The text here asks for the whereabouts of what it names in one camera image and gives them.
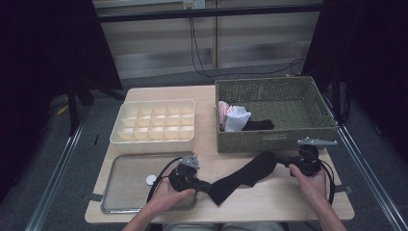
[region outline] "table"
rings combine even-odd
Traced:
[[[215,86],[166,87],[131,89],[125,101],[151,101],[191,99],[195,102],[195,134],[193,152],[197,155],[201,169],[198,178],[210,183],[243,167],[254,157],[254,153],[218,153],[216,137],[216,88]],[[93,193],[102,194],[108,182],[114,159],[121,155],[110,144],[102,164]],[[319,157],[334,170],[335,183],[341,185],[336,169],[326,149]],[[89,223],[128,222],[134,215],[105,215],[101,202],[90,201],[85,214]],[[354,217],[354,210],[345,192],[334,197],[333,208],[340,219]],[[239,187],[220,206],[200,192],[197,204],[188,211],[168,211],[152,222],[246,222],[246,221],[302,221],[317,219],[303,197],[297,181],[290,176],[288,168],[277,165],[274,172],[258,182],[254,188]]]

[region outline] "green basket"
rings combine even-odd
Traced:
[[[223,132],[218,101],[243,106],[250,120],[270,119],[272,130]],[[312,77],[216,81],[217,150],[219,153],[291,150],[297,140],[333,141],[338,127]]]

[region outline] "white round object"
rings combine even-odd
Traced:
[[[149,175],[146,178],[146,183],[147,185],[153,185],[153,183],[156,181],[157,177],[155,175]]]

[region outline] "hand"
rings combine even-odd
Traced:
[[[305,176],[295,165],[289,165],[292,174],[297,178],[299,187],[309,203],[314,204],[322,197],[326,198],[326,173],[321,169],[313,177]]]
[[[195,194],[194,189],[188,189],[182,192],[174,190],[167,177],[164,177],[159,183],[151,200],[146,204],[157,215],[169,210],[177,201]]]

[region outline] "electrical outlet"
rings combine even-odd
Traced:
[[[205,9],[205,0],[194,0],[194,9]]]
[[[194,1],[193,0],[184,0],[183,1],[183,9],[184,10],[194,9]]]

